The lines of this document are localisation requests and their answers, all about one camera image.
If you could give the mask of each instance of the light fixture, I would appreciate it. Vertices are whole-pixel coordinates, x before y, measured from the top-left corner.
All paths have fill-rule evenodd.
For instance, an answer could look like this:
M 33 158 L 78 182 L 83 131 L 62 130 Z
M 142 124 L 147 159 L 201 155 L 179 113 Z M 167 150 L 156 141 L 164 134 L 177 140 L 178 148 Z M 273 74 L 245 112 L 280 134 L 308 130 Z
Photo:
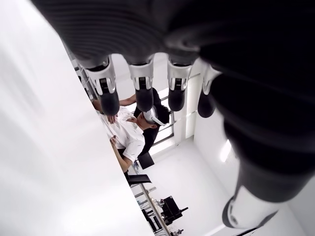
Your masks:
M 220 160 L 221 162 L 225 162 L 227 160 L 227 157 L 231 151 L 231 143 L 229 140 L 226 141 L 224 144 L 222 150 L 221 150 L 221 155 L 220 155 Z

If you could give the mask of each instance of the room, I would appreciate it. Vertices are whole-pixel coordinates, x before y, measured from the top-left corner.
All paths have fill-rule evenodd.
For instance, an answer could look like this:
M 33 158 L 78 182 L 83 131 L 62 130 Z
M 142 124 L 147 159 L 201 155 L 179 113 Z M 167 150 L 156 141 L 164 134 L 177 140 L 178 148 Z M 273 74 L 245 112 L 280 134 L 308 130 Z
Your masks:
M 205 74 L 210 81 L 220 74 L 211 65 L 201 58 L 191 65 L 182 109 L 170 111 L 149 155 L 128 169 L 129 176 L 146 175 L 151 183 L 131 183 L 116 159 L 103 115 L 91 103 L 98 99 L 91 73 L 29 1 L 6 2 L 1 12 L 2 32 L 7 32 L 1 39 L 6 75 L 0 86 L 1 235 L 314 234 L 313 178 L 260 228 L 224 224 L 240 157 L 219 110 L 209 118 L 198 113 Z M 157 52 L 151 60 L 152 87 L 171 110 L 168 55 Z M 112 54 L 111 62 L 119 100 L 132 97 L 127 61 Z M 133 114 L 136 103 L 126 108 Z M 166 212 L 169 201 L 178 207 L 176 214 Z M 244 212 L 251 208 L 242 207 Z

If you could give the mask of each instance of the black hair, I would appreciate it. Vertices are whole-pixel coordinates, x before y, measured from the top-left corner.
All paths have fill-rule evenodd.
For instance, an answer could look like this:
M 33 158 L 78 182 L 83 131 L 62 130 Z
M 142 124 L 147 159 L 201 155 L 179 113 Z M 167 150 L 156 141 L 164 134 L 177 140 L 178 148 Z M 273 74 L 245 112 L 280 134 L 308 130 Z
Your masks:
M 157 110 L 157 118 L 159 119 L 159 121 L 164 124 L 169 123 L 169 115 L 171 114 L 169 109 L 161 104 L 155 104 L 155 107 Z

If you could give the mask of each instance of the white surface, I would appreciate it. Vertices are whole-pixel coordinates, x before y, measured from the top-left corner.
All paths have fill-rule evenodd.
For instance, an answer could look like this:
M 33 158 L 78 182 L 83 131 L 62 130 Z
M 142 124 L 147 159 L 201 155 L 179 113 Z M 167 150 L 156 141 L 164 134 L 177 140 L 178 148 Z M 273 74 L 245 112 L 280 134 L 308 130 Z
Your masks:
M 182 141 L 186 139 L 186 123 L 187 123 L 187 90 L 185 92 L 185 103 L 184 107 L 178 111 L 174 112 L 174 138 L 175 138 L 175 145 L 180 144 Z
M 306 236 L 290 208 L 284 207 L 253 236 Z
M 221 162 L 225 162 L 231 152 L 231 143 L 230 140 L 226 140 L 226 143 L 224 144 L 221 153 L 220 153 L 220 160 Z
M 240 230 L 240 229 L 233 229 L 226 227 L 223 223 L 216 227 L 215 229 L 211 230 L 204 236 L 234 236 L 239 233 L 244 232 L 245 230 Z
M 235 158 L 232 151 L 224 163 L 220 160 L 221 150 L 226 143 L 226 137 L 223 129 L 223 119 L 217 110 L 209 118 L 202 118 L 197 115 L 194 142 L 229 195 L 233 196 L 237 182 L 239 161 Z
M 193 65 L 193 72 L 200 73 L 197 71 L 198 61 Z M 202 79 L 201 76 L 195 76 L 188 81 L 187 85 L 187 114 L 190 114 L 198 109 L 198 101 L 201 91 Z M 186 138 L 191 137 L 195 133 L 197 113 L 191 114 L 186 119 Z
M 226 137 L 223 130 L 223 119 L 218 111 L 215 111 L 215 113 L 207 119 L 197 115 L 194 143 L 201 152 L 203 158 L 209 164 L 211 170 L 227 190 L 229 196 L 233 196 L 238 177 L 239 161 L 235 158 L 234 152 L 231 151 L 227 161 L 224 163 L 221 162 L 220 151 L 225 142 Z M 304 226 L 304 229 L 307 228 L 308 232 L 311 233 L 308 236 L 314 235 L 313 217 L 308 218 L 315 212 L 314 207 L 312 207 L 312 197 L 307 197 L 309 194 L 310 196 L 314 196 L 314 194 L 312 195 L 312 193 L 310 193 L 314 190 L 314 184 L 313 186 L 311 185 L 312 184 L 306 187 L 306 192 L 302 192 L 300 200 L 297 200 L 298 203 L 296 203 L 296 208 L 301 207 L 303 209 L 300 209 L 299 211 L 293 209 L 293 212 L 296 212 L 296 217 L 287 204 L 285 204 L 284 208 L 281 209 L 280 212 L 278 212 L 277 215 L 263 228 L 254 233 L 254 235 L 303 236 L 304 232 L 301 226 Z
M 240 229 L 253 229 L 257 227 L 266 216 L 274 214 L 284 203 L 270 203 L 254 196 L 246 187 L 238 189 L 236 198 L 227 209 L 227 216 L 231 225 Z
M 56 33 L 25 0 L 0 29 L 0 235 L 153 235 Z
M 313 236 L 315 232 L 315 178 L 304 187 L 304 189 L 289 202 L 289 206 L 297 220 L 300 222 L 305 234 Z
M 159 154 L 161 151 L 167 151 L 169 148 L 172 148 L 175 145 L 175 138 L 171 137 L 153 147 L 150 148 L 149 154 L 151 155 L 152 159 L 155 159 L 155 156 Z
M 154 162 L 142 172 L 152 181 L 145 184 L 147 189 L 157 187 L 150 195 L 158 200 L 173 196 L 179 208 L 189 207 L 174 221 L 175 230 L 184 229 L 183 236 L 204 236 L 222 224 L 222 210 L 229 197 L 192 139 L 157 154 Z

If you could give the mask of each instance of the white shirt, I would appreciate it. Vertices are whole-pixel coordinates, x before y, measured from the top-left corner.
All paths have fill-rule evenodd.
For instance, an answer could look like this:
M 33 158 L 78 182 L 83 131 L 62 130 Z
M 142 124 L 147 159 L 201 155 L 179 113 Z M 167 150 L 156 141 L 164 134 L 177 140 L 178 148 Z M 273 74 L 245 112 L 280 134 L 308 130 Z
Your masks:
M 116 148 L 126 148 L 123 155 L 134 162 L 142 152 L 145 144 L 143 130 L 140 129 L 136 123 L 127 121 L 129 118 L 134 118 L 134 116 L 126 107 L 119 108 L 118 117 L 116 117 L 114 124 L 108 121 L 106 115 L 99 115 L 106 126 L 108 138 L 112 138 L 116 135 Z

